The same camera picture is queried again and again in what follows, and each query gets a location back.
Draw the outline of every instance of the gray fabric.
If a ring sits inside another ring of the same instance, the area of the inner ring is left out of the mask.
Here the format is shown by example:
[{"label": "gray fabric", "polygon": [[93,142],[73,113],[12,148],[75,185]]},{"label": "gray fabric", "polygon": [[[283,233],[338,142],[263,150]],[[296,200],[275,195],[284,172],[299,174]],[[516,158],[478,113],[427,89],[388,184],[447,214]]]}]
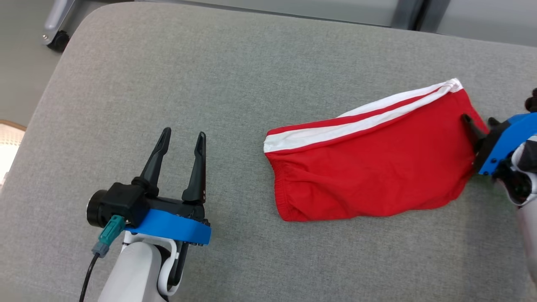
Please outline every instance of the gray fabric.
[{"label": "gray fabric", "polygon": [[[505,119],[523,112],[536,64],[535,48],[420,32],[176,4],[99,9],[62,56],[1,193],[0,294],[75,300],[99,234],[88,198],[139,174],[170,126],[161,195],[187,186],[205,131],[213,227],[172,301],[534,299],[514,208],[486,179],[437,210],[288,223],[262,142],[452,77],[483,117]],[[89,300],[118,253],[97,262]]]}]

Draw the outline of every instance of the chair wheel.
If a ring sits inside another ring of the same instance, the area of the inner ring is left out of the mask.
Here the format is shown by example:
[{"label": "chair wheel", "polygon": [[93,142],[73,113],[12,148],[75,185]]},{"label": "chair wheel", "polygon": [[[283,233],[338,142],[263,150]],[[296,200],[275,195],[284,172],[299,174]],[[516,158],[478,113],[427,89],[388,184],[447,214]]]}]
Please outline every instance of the chair wheel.
[{"label": "chair wheel", "polygon": [[55,52],[62,53],[67,47],[67,43],[69,43],[69,35],[65,31],[58,31],[47,47]]}]

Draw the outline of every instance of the white stripe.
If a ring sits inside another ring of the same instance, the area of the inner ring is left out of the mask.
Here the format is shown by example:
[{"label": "white stripe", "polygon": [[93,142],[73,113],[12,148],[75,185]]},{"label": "white stripe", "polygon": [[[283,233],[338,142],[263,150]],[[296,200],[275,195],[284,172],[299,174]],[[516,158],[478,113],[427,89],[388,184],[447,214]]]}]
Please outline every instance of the white stripe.
[{"label": "white stripe", "polygon": [[429,86],[429,87],[420,88],[420,89],[416,89],[416,90],[405,91],[405,92],[401,92],[401,93],[398,93],[398,94],[395,94],[395,95],[392,95],[392,96],[389,96],[389,97],[385,97],[383,99],[379,99],[379,100],[371,102],[369,104],[365,104],[364,106],[360,106],[358,108],[355,108],[355,109],[353,109],[351,111],[347,111],[347,112],[343,113],[342,115],[338,116],[338,118],[340,118],[340,117],[349,117],[349,116],[357,116],[357,115],[362,114],[362,113],[367,113],[367,112],[375,111],[375,110],[378,110],[378,109],[386,108],[388,106],[391,106],[393,104],[397,104],[397,103],[402,102],[404,100],[407,100],[409,98],[419,97],[419,96],[422,96],[422,95],[430,94],[431,92],[437,90],[438,88],[440,88],[440,87],[442,87],[442,86],[444,86],[444,85],[446,85],[448,83],[453,84],[453,90],[451,92],[457,92],[457,91],[462,89],[461,82],[459,82],[458,79],[453,78],[453,79],[451,79],[449,81],[446,81],[444,83],[438,83],[438,84],[435,84],[435,85],[432,85],[432,86]]},{"label": "white stripe", "polygon": [[[447,82],[433,85],[430,87],[436,87],[435,89],[439,87],[441,88],[438,91],[428,96],[425,96],[421,99],[416,100],[415,102],[412,102],[411,104],[407,104],[405,106],[401,106],[394,110],[387,111],[382,114],[378,114],[376,116],[372,116],[372,117],[369,117],[360,121],[356,121],[354,123],[337,125],[337,126],[319,127],[319,128],[290,130],[290,131],[286,131],[286,132],[282,132],[278,134],[268,135],[264,142],[263,151],[267,153],[267,152],[275,152],[275,151],[280,151],[280,150],[296,149],[296,148],[304,147],[307,145],[311,145],[313,143],[328,141],[328,140],[332,140],[335,138],[340,138],[341,136],[363,131],[363,130],[372,128],[374,126],[377,126],[381,123],[385,123],[387,121],[396,119],[415,109],[418,109],[422,106],[432,103],[435,100],[439,99],[440,97],[446,95],[448,92],[457,92],[462,89],[461,83],[459,82],[459,80],[455,78]],[[389,106],[389,105],[385,105],[387,104],[387,102],[385,101],[386,99],[388,98],[379,100],[379,101],[382,101],[382,105],[383,105],[383,107],[380,107],[380,108]],[[399,97],[397,99],[391,100],[391,102],[393,102],[392,104],[395,104],[401,101],[402,99],[400,99]],[[369,108],[367,108],[366,109],[367,111],[364,111],[364,112],[371,112]]]}]

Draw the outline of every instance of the robotic arm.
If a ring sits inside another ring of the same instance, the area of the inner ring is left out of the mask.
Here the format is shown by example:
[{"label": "robotic arm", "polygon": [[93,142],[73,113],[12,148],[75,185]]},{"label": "robotic arm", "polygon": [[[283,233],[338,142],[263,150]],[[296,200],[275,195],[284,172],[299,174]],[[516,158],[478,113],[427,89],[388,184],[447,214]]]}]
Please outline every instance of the robotic arm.
[{"label": "robotic arm", "polygon": [[499,181],[517,207],[529,274],[537,283],[537,88],[526,101],[526,109],[529,113],[503,123],[489,118],[488,134],[470,116],[463,114],[461,119],[474,145],[475,170]]},{"label": "robotic arm", "polygon": [[182,200],[158,196],[157,182],[170,136],[171,129],[164,129],[141,175],[131,184],[114,183],[108,190],[97,191],[88,203],[89,224],[104,228],[92,250],[92,264],[106,255],[111,241],[123,229],[126,231],[121,254],[99,301],[168,301],[179,288],[188,247],[209,244],[211,228],[203,206],[205,133],[198,136],[194,167]]}]

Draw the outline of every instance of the clothing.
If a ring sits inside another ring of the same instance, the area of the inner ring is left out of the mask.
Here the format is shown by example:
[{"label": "clothing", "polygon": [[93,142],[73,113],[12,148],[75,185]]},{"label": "clothing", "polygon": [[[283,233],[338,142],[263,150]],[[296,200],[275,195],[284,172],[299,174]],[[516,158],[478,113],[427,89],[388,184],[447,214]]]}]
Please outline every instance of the clothing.
[{"label": "clothing", "polygon": [[486,131],[454,78],[334,119],[270,130],[264,152],[281,217],[390,216],[446,205],[472,175],[463,113]]}]

